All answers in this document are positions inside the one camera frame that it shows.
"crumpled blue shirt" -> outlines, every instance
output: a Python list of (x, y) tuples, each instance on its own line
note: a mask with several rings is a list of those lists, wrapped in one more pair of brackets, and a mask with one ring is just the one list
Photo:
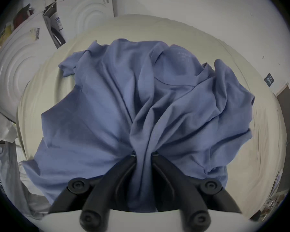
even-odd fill
[(95, 41), (73, 53), (59, 68), (75, 74), (75, 87), (42, 114), (44, 137), (23, 162), (29, 178), (53, 203), (72, 178), (103, 175), (135, 150), (128, 206), (152, 212), (158, 150), (184, 174), (225, 186), (226, 165), (252, 137), (254, 96), (221, 60), (214, 65), (161, 41)]

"washing machine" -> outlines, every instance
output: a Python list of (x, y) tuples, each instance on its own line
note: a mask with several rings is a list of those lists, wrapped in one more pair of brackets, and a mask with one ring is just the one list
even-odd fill
[(57, 0), (51, 17), (65, 41), (114, 17), (112, 0)]
[(56, 50), (43, 12), (31, 15), (4, 42), (0, 48), (0, 112), (4, 116), (15, 122), (27, 83)]

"clothing pile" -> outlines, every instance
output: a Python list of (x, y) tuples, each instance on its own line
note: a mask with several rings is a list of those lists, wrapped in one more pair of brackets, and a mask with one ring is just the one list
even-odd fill
[(227, 164), (252, 135), (254, 96), (221, 60), (209, 64), (161, 41), (96, 41), (63, 61), (74, 89), (42, 114), (43, 139), (24, 161), (31, 181), (53, 203), (76, 177), (105, 174), (134, 150), (131, 211), (153, 212), (151, 153), (184, 174), (227, 183)]

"white wall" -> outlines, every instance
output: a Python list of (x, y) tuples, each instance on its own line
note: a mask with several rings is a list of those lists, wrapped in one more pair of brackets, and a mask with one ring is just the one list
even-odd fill
[(263, 78), (274, 78), (276, 94), (290, 87), (290, 33), (270, 0), (114, 0), (115, 15), (144, 14), (184, 22), (224, 41)]

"black sign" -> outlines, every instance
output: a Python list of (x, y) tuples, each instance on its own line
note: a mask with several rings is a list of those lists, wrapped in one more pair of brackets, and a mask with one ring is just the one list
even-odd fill
[(266, 76), (266, 78), (264, 78), (264, 81), (266, 82), (266, 84), (267, 84), (268, 86), (271, 86), (272, 83), (274, 82), (274, 79), (273, 79), (273, 77), (271, 76), (271, 74), (269, 73), (269, 74)]

